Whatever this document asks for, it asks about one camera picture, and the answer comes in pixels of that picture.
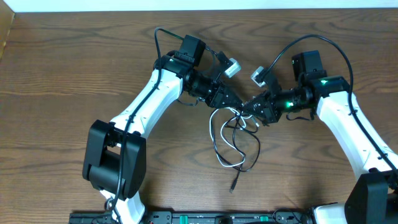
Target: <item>wooden table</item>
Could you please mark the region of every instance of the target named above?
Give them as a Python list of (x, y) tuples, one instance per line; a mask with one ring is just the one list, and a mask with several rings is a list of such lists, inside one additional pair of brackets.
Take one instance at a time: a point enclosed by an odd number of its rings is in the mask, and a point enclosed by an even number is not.
[[(244, 101), (263, 91), (250, 74), (288, 43), (310, 33), (331, 38), (351, 60), (364, 113), (398, 149), (397, 9), (19, 13), (0, 63), (0, 222), (66, 223), (70, 212), (102, 210), (104, 198), (81, 176), (88, 130), (96, 119), (119, 114), (147, 83), (157, 26), (197, 36), (238, 60), (242, 70), (226, 82)], [(159, 39), (163, 54), (179, 48), (167, 35)], [(349, 78), (332, 46), (305, 40), (275, 66), (283, 88), (296, 85), (291, 56), (308, 50), (320, 51), (329, 75)], [(205, 68), (211, 57), (206, 53), (203, 61)], [(217, 161), (208, 134), (211, 111), (203, 103), (173, 103), (156, 124), (140, 189), (145, 205), (264, 211), (347, 199), (353, 171), (318, 119), (282, 118), (262, 127), (259, 161), (230, 194), (236, 173)], [(230, 116), (220, 113), (217, 127)], [(248, 154), (256, 153), (251, 138), (238, 139)]]

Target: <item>cable connector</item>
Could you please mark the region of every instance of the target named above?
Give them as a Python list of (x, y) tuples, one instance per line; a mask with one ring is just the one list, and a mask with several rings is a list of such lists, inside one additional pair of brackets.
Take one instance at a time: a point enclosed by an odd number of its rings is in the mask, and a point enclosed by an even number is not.
[(229, 62), (232, 63), (232, 65), (230, 65), (229, 68), (225, 70), (224, 75), (226, 75), (228, 78), (231, 78), (232, 76), (237, 74), (242, 68), (238, 61), (233, 58), (230, 58)]
[(261, 88), (264, 85), (266, 85), (266, 83), (264, 81), (265, 75), (266, 74), (264, 71), (264, 67), (260, 66), (259, 68), (256, 69), (256, 71), (253, 72), (253, 74), (250, 76), (250, 78), (251, 78), (251, 80), (253, 80), (253, 82), (255, 84), (257, 84), (257, 86), (259, 86)]
[(254, 124), (257, 126), (257, 128), (260, 127), (260, 124), (256, 121), (256, 119), (252, 116), (251, 119), (253, 120)]
[(235, 178), (234, 181), (232, 182), (231, 188), (229, 189), (230, 193), (234, 191), (236, 183), (238, 183), (238, 178)]

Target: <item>black cable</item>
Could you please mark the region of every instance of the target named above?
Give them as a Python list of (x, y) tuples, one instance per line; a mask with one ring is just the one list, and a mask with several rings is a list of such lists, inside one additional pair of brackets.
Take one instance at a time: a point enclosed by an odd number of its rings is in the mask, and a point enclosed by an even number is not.
[(276, 213), (277, 213), (278, 211), (280, 211), (280, 210), (287, 210), (287, 211), (291, 212), (291, 213), (293, 214), (294, 218), (298, 221), (298, 223), (301, 223), (301, 220), (299, 220), (299, 218), (297, 218), (296, 214), (295, 214), (291, 209), (285, 208), (285, 207), (283, 207), (283, 208), (278, 208), (278, 209), (275, 210), (274, 213), (272, 214), (272, 219), (275, 220), (276, 223), (281, 223), (281, 222), (278, 222), (278, 220), (277, 220), (277, 218), (276, 218)]
[(352, 101), (352, 94), (353, 94), (353, 87), (354, 87), (354, 73), (353, 73), (353, 68), (351, 67), (351, 64), (348, 60), (347, 55), (343, 52), (343, 50), (333, 41), (327, 39), (326, 37), (320, 36), (320, 35), (316, 35), (316, 34), (309, 34), (309, 35), (305, 35), (303, 37), (298, 38), (297, 40), (293, 41), (292, 43), (290, 43), (288, 46), (286, 46), (280, 53), (279, 55), (275, 58), (274, 62), (271, 64), (271, 66), (266, 70), (265, 74), (267, 74), (272, 68), (273, 66), (276, 64), (276, 62), (279, 60), (279, 58), (294, 44), (296, 44), (297, 42), (303, 40), (303, 39), (307, 39), (307, 38), (318, 38), (321, 40), (324, 40), (326, 42), (328, 42), (329, 44), (333, 45), (339, 52), (340, 54), (343, 56), (344, 60), (346, 61), (347, 67), (348, 67), (348, 71), (349, 71), (349, 89), (348, 89), (348, 106), (349, 106), (349, 110), (351, 112), (351, 114), (353, 115), (354, 120), (356, 121), (357, 125), (359, 126), (359, 128), (362, 130), (362, 132), (364, 133), (364, 135), (367, 137), (367, 139), (369, 140), (369, 142), (373, 145), (373, 147), (375, 148), (375, 150), (379, 153), (380, 157), (384, 159), (384, 161), (388, 164), (388, 166), (393, 170), (394, 173), (394, 179), (389, 180), (390, 184), (393, 184), (392, 181), (396, 181), (398, 178), (398, 170), (397, 168), (393, 165), (393, 163), (388, 159), (388, 157), (381, 151), (380, 147), (377, 145), (377, 143), (374, 141), (374, 139), (371, 137), (371, 135), (368, 133), (368, 131), (365, 129), (365, 127), (362, 125), (362, 122), (359, 120), (358, 116), (356, 115), (356, 110), (354, 109), (353, 106), (353, 101)]
[(256, 127), (256, 130), (255, 130), (255, 131), (247, 130), (246, 128), (244, 128), (244, 127), (242, 126), (241, 123), (238, 123), (238, 125), (239, 125), (240, 129), (242, 129), (242, 131), (245, 130), (245, 131), (247, 131), (247, 132), (249, 132), (249, 133), (252, 133), (252, 134), (256, 134), (256, 133), (259, 131), (259, 127), (257, 127), (256, 125), (255, 125), (255, 127)]
[(211, 62), (211, 65), (210, 65), (209, 69), (206, 69), (204, 71), (199, 71), (199, 72), (202, 73), (202, 75), (206, 75), (207, 73), (212, 71), (214, 69), (214, 66), (216, 65), (217, 53), (214, 50), (212, 50), (208, 45), (206, 45), (206, 50), (208, 50), (211, 53), (211, 57), (213, 58), (213, 61)]
[(163, 28), (156, 28), (154, 37), (155, 37), (155, 45), (156, 45), (156, 51), (157, 51), (157, 57), (158, 57), (158, 63), (159, 63), (159, 74), (157, 77), (157, 81), (155, 85), (152, 87), (152, 89), (148, 92), (148, 94), (142, 99), (142, 101), (137, 105), (137, 107), (134, 109), (134, 111), (130, 114), (129, 119), (127, 120), (126, 127), (124, 128), (123, 131), (123, 141), (121, 144), (121, 149), (120, 149), (120, 163), (119, 163), (119, 176), (118, 176), (118, 187), (116, 190), (115, 197), (113, 201), (111, 202), (111, 208), (109, 208), (111, 211), (115, 211), (115, 214), (119, 220), (119, 223), (121, 223), (120, 215), (117, 212), (116, 208), (116, 203), (118, 202), (118, 199), (120, 197), (121, 191), (122, 191), (122, 179), (123, 179), (123, 164), (124, 164), (124, 151), (126, 149), (126, 143), (127, 143), (127, 133), (129, 131), (130, 124), (133, 122), (134, 117), (136, 116), (137, 112), (141, 109), (141, 107), (144, 105), (144, 103), (148, 100), (148, 98), (153, 94), (153, 92), (156, 91), (156, 89), (159, 86), (160, 80), (162, 78), (162, 61), (161, 61), (161, 54), (160, 54), (160, 47), (159, 47), (159, 42), (157, 40), (157, 31), (163, 31), (167, 34), (170, 34), (180, 40), (183, 40), (182, 37), (179, 35), (173, 34), (170, 31), (167, 31)]
[(298, 117), (295, 117), (295, 118), (292, 119), (292, 118), (289, 117), (289, 114), (290, 114), (290, 112), (286, 114), (286, 120), (288, 120), (288, 121), (294, 121), (296, 119), (302, 119), (304, 121), (313, 121), (315, 119), (315, 117), (313, 116), (312, 112), (310, 112), (310, 117), (311, 118), (304, 118), (302, 116), (298, 116)]
[(196, 106), (199, 103), (199, 98), (197, 98), (197, 102), (196, 103), (184, 103), (184, 102), (180, 101), (179, 99), (176, 99), (176, 100), (177, 100), (177, 102), (179, 102), (179, 103), (181, 103), (182, 105), (185, 105), (185, 106)]
[[(217, 109), (215, 109), (215, 110), (210, 114), (210, 116), (212, 116), (212, 115), (216, 112), (216, 110), (217, 110)], [(246, 154), (245, 154), (242, 150), (240, 150), (240, 149), (237, 147), (237, 145), (236, 145), (236, 138), (235, 138), (235, 136), (236, 136), (236, 130), (240, 130), (240, 131), (243, 131), (243, 132), (248, 133), (249, 135), (251, 135), (251, 136), (252, 136), (254, 139), (256, 139), (256, 141), (258, 142), (259, 148), (258, 148), (258, 152), (257, 152), (256, 159), (254, 160), (254, 162), (252, 163), (252, 165), (251, 165), (248, 169), (243, 169), (243, 163), (239, 166), (239, 168), (238, 168), (237, 166), (232, 167), (232, 168), (234, 168), (235, 170), (237, 170), (238, 173), (236, 174), (236, 177), (235, 177), (235, 179), (233, 180), (233, 183), (232, 183), (232, 185), (231, 185), (231, 188), (229, 189), (229, 192), (231, 192), (231, 193), (232, 193), (232, 191), (234, 190), (234, 188), (235, 188), (235, 186), (236, 186), (236, 183), (238, 182), (238, 178), (239, 178), (240, 173), (241, 173), (241, 172), (248, 172), (248, 171), (250, 171), (250, 170), (254, 167), (254, 165), (256, 164), (256, 162), (257, 162), (257, 160), (258, 160), (258, 158), (259, 158), (259, 156), (260, 156), (260, 150), (261, 150), (261, 142), (260, 142), (260, 139), (259, 139), (257, 136), (255, 136), (254, 133), (248, 131), (247, 129), (239, 128), (239, 127), (238, 127), (238, 125), (240, 124), (240, 123), (239, 123), (239, 120), (240, 120), (241, 116), (242, 116), (242, 112), (240, 113), (240, 115), (235, 115), (235, 116), (233, 116), (232, 118), (230, 118), (230, 119), (226, 122), (225, 127), (226, 127), (226, 128), (233, 128), (233, 136), (232, 136), (233, 146), (235, 147), (235, 149), (236, 149), (238, 152), (240, 152), (240, 153), (243, 155), (242, 162), (245, 160)], [(234, 126), (230, 126), (230, 125), (229, 125), (229, 122), (231, 122), (231, 121), (234, 120), (234, 119), (235, 119), (235, 121), (236, 121), (235, 125), (234, 125)], [(212, 121), (212, 120), (210, 121), (210, 130), (211, 130), (211, 137), (213, 138), (213, 147), (214, 147), (214, 150), (215, 150), (217, 156), (218, 156), (223, 162), (225, 162), (227, 165), (229, 165), (229, 166), (233, 165), (232, 163), (230, 163), (230, 161), (226, 160), (226, 159), (225, 159), (220, 153), (218, 153), (218, 151), (217, 151), (216, 138), (215, 138), (215, 131), (214, 131), (213, 121)]]

